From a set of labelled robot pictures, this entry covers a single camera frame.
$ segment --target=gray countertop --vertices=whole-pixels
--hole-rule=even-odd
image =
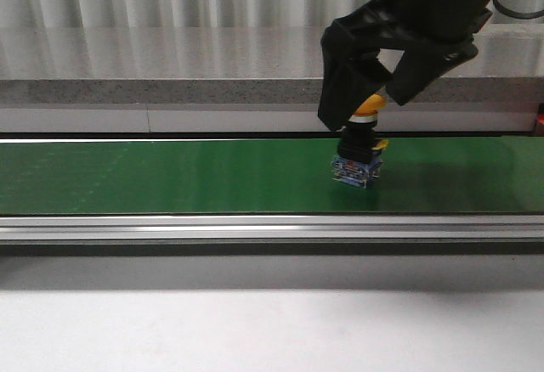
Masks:
[[[2,104],[314,104],[322,28],[2,28]],[[488,25],[420,102],[542,99],[544,25]],[[399,58],[383,51],[392,67]]]

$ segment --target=black cable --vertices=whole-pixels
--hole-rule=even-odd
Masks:
[[[535,11],[534,13],[519,13],[510,8],[506,8],[502,5],[499,0],[493,0],[493,5],[501,13],[510,18],[515,18],[516,20],[534,20],[535,18],[544,17],[544,9],[542,11]]]

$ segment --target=robotic arm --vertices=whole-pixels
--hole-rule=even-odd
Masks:
[[[371,0],[334,20],[322,38],[325,73],[319,118],[332,131],[386,87],[406,104],[447,71],[473,59],[490,0]],[[405,51],[393,73],[377,59],[382,48]]]

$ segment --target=metal frame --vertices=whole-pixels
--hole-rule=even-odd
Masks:
[[[0,217],[0,256],[544,254],[544,215]]]

